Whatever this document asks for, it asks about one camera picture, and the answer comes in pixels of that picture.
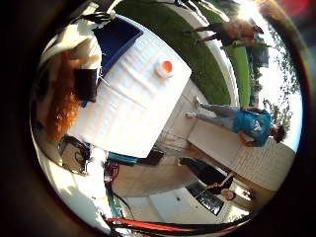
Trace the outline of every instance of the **hand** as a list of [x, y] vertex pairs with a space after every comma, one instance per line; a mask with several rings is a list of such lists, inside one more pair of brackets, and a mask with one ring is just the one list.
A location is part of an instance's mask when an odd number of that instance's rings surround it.
[[236, 173], [235, 173], [235, 172], [233, 172], [233, 171], [230, 171], [230, 172], [228, 173], [228, 175], [229, 175], [229, 176], [235, 176], [235, 175], [236, 175]]
[[219, 185], [217, 183], [214, 183], [212, 185], [207, 186], [208, 189], [214, 188], [214, 187], [218, 187]]
[[253, 141], [248, 141], [246, 138], [245, 138], [245, 132], [243, 130], [238, 130], [237, 131], [237, 134], [239, 135], [239, 138], [241, 140], [241, 142], [245, 145], [245, 146], [248, 146], [248, 147], [253, 147]]

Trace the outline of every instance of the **lawn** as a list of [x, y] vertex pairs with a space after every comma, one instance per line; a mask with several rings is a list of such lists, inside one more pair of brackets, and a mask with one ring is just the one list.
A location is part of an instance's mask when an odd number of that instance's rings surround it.
[[[216, 4], [216, 1], [208, 0], [209, 3], [214, 4], [214, 6], [218, 9], [220, 7]], [[205, 9], [202, 5], [196, 4], [199, 10], [204, 14], [204, 16], [208, 19], [209, 22], [222, 22], [222, 18], [207, 9]], [[232, 47], [228, 46], [227, 51], [229, 52], [229, 58], [233, 65], [235, 77], [237, 80], [238, 86], [238, 94], [239, 94], [239, 102], [241, 106], [249, 106], [250, 103], [250, 76], [249, 76], [249, 65], [248, 65], [248, 57], [246, 53], [245, 47]]]
[[127, 0], [118, 4], [116, 12], [145, 26], [173, 50], [193, 71], [191, 79], [213, 104], [230, 104], [230, 97], [218, 64], [204, 43], [193, 47], [198, 34], [184, 37], [182, 29], [192, 27], [174, 11], [153, 1]]

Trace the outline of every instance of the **shoe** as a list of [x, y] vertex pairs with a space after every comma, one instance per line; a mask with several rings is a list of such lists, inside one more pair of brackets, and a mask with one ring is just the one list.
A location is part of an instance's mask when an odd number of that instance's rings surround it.
[[201, 102], [200, 102], [198, 96], [194, 96], [194, 103], [195, 103], [196, 108], [198, 108], [200, 106]]
[[194, 46], [197, 46], [199, 43], [200, 43], [200, 41], [198, 39], [196, 39], [194, 42]]
[[187, 112], [186, 113], [186, 117], [188, 119], [192, 119], [192, 118], [195, 118], [197, 116], [197, 113], [194, 113], [194, 112]]
[[181, 30], [181, 32], [182, 32], [182, 35], [184, 36], [188, 36], [191, 34], [191, 30], [188, 30], [188, 29]]
[[182, 4], [182, 2], [180, 0], [175, 0], [174, 4], [177, 6], [177, 7], [180, 7]]

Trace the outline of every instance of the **person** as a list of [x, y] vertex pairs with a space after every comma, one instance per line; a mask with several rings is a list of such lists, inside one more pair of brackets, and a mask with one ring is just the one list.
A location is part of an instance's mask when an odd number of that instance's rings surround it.
[[183, 34], [188, 35], [191, 32], [213, 31], [214, 35], [202, 39], [196, 39], [195, 45], [202, 41], [221, 40], [223, 46], [228, 46], [236, 40], [253, 41], [255, 34], [263, 34], [264, 31], [257, 25], [249, 24], [244, 20], [235, 20], [232, 22], [210, 23], [206, 27], [198, 27], [191, 30], [183, 30]]
[[196, 107], [202, 107], [208, 111], [215, 112], [217, 117], [211, 117], [200, 113], [186, 113], [186, 117], [202, 119], [218, 126], [223, 126], [239, 135], [242, 143], [249, 147], [264, 146], [268, 137], [272, 136], [276, 143], [281, 142], [285, 137], [283, 125], [273, 125], [269, 112], [256, 107], [208, 105], [200, 102], [197, 96], [194, 97]]
[[236, 194], [229, 190], [234, 173], [230, 172], [226, 177], [214, 167], [199, 159], [179, 158], [179, 165], [186, 165], [202, 182], [212, 194], [223, 195], [227, 200], [236, 198]]

